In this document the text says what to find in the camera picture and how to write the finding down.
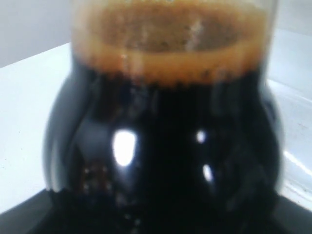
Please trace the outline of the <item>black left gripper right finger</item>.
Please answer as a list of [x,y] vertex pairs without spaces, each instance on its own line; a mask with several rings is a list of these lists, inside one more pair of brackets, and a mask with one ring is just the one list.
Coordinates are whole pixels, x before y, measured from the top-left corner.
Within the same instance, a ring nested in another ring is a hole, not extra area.
[[310,234],[312,213],[284,196],[277,196],[269,219],[263,224],[264,234]]

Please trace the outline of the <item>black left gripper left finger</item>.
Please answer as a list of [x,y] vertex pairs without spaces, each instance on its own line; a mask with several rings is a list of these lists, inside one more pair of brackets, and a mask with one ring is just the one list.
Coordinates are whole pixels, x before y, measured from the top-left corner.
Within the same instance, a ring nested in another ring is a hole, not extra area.
[[0,215],[2,234],[72,234],[73,228],[61,218],[48,192],[40,191]]

